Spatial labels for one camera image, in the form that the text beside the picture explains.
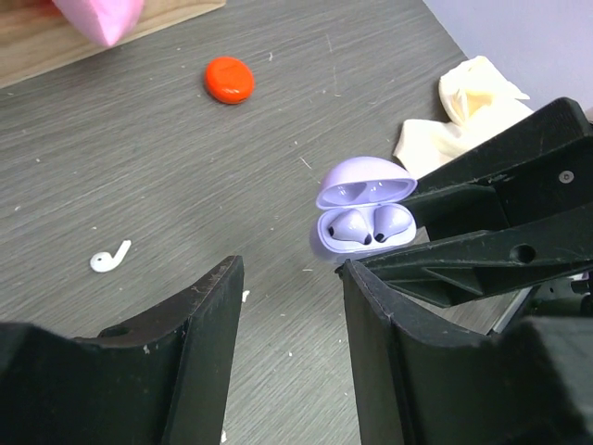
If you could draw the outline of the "cream cloth bag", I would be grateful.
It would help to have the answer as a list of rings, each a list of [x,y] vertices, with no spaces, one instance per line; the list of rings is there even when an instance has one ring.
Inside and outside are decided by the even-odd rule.
[[[403,122],[394,156],[420,179],[533,113],[529,96],[484,56],[461,62],[440,77],[438,94],[447,122]]]

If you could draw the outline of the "purple earbud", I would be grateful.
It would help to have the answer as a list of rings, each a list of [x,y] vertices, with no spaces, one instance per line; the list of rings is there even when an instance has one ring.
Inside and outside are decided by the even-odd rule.
[[[332,239],[345,242],[356,242],[367,246],[372,242],[370,229],[359,210],[346,210],[336,216],[328,226],[328,234]]]
[[[400,234],[410,226],[409,213],[395,204],[383,205],[374,211],[373,237],[384,243],[390,236]]]

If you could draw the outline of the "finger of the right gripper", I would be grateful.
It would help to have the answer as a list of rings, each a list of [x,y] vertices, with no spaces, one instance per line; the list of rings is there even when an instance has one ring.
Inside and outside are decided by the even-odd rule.
[[[433,240],[531,223],[592,201],[592,125],[558,98],[424,176],[403,200]]]
[[[592,269],[592,212],[569,210],[363,260],[389,287],[438,307],[484,299]]]

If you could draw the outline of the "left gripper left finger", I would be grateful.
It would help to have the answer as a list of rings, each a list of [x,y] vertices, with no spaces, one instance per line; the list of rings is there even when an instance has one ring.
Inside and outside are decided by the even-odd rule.
[[[230,256],[97,337],[2,324],[2,442],[218,443],[243,290]]]

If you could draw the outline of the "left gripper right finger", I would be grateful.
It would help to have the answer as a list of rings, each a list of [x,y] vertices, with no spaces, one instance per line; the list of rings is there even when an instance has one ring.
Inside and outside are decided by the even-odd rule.
[[[483,336],[426,310],[362,264],[343,269],[365,444],[588,444],[592,323],[527,317]]]

